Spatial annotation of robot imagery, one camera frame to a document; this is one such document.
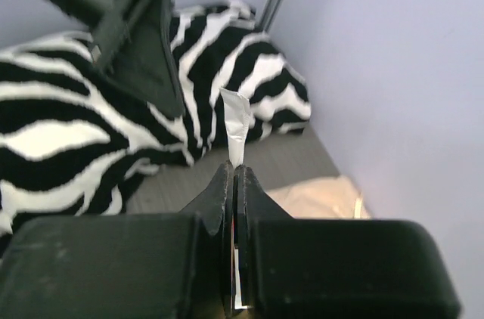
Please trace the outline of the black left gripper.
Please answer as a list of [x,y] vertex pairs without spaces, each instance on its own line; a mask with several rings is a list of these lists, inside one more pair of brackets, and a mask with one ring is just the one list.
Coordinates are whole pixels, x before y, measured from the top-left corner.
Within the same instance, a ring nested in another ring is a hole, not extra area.
[[185,114],[178,67],[170,45],[173,0],[114,0],[92,31],[98,70],[113,69],[114,83],[168,118]]

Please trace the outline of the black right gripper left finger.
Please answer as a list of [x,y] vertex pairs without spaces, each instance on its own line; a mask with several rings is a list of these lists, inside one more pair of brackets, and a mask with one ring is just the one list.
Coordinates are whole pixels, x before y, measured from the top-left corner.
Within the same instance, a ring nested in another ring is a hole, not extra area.
[[233,183],[223,163],[177,213],[29,221],[3,256],[1,316],[232,316]]

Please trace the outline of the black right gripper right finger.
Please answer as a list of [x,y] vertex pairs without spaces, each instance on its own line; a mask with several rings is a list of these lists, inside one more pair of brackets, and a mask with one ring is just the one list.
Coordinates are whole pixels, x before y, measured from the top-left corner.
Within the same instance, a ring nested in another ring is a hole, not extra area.
[[240,292],[253,318],[458,318],[461,302],[414,221],[294,218],[253,170],[234,172]]

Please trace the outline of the white straw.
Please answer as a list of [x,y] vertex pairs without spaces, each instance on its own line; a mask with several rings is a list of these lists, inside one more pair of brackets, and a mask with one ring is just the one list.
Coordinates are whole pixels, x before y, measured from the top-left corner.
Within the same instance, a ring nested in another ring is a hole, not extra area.
[[224,122],[228,139],[228,156],[234,168],[244,163],[244,151],[250,127],[250,102],[236,91],[220,89],[224,104]]

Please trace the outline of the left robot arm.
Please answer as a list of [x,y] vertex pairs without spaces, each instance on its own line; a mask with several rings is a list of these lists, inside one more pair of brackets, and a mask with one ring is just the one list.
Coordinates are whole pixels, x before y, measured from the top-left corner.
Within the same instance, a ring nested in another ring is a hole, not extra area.
[[49,0],[84,23],[92,69],[120,91],[169,119],[185,106],[169,32],[172,0]]

